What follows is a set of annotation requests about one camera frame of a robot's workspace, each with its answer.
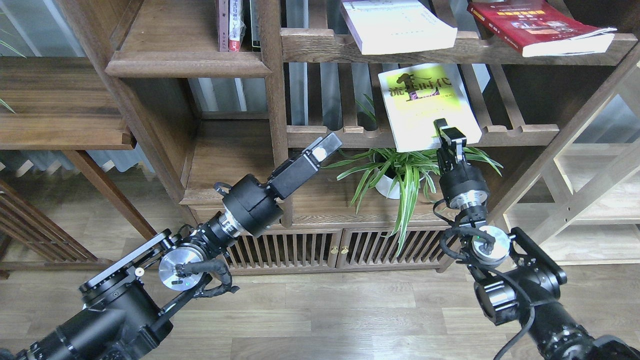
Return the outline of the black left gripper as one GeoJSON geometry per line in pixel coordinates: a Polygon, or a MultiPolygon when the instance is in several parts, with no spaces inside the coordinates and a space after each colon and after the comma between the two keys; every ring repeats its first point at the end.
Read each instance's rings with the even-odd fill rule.
{"type": "Polygon", "coordinates": [[[222,199],[224,216],[233,226],[233,237],[243,231],[254,236],[262,235],[283,215],[276,200],[288,198],[313,177],[320,164],[342,145],[335,133],[318,137],[302,153],[276,168],[266,183],[260,183],[254,175],[247,174],[233,185],[222,199]]]}

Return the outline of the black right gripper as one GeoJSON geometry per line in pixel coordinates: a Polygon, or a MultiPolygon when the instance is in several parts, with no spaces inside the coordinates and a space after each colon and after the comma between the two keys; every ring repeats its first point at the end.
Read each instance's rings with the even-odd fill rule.
{"type": "Polygon", "coordinates": [[[467,137],[457,128],[449,128],[445,118],[436,119],[434,126],[441,141],[437,151],[439,186],[446,205],[456,210],[485,206],[489,188],[480,170],[467,162],[467,137]]]}

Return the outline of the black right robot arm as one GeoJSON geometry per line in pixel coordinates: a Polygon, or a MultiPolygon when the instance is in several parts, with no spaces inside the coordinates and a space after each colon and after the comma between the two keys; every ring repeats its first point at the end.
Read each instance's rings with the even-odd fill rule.
{"type": "Polygon", "coordinates": [[[620,338],[592,337],[560,303],[567,274],[535,242],[515,227],[510,232],[489,225],[489,188],[482,173],[467,161],[466,137],[443,118],[435,121],[439,186],[448,219],[439,245],[473,276],[474,292],[485,316],[496,326],[518,321],[521,330],[496,355],[530,335],[546,360],[637,360],[639,351],[620,338]]]}

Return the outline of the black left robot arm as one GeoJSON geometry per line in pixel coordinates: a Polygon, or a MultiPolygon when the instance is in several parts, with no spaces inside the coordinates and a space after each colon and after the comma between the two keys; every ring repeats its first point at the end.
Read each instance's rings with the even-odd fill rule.
{"type": "Polygon", "coordinates": [[[279,221],[286,199],[342,146],[336,134],[319,137],[275,169],[265,183],[245,175],[218,182],[224,210],[189,231],[164,230],[79,287],[83,309],[41,341],[3,360],[138,360],[171,332],[173,317],[190,300],[237,292],[223,260],[237,237],[262,235],[279,221]]]}

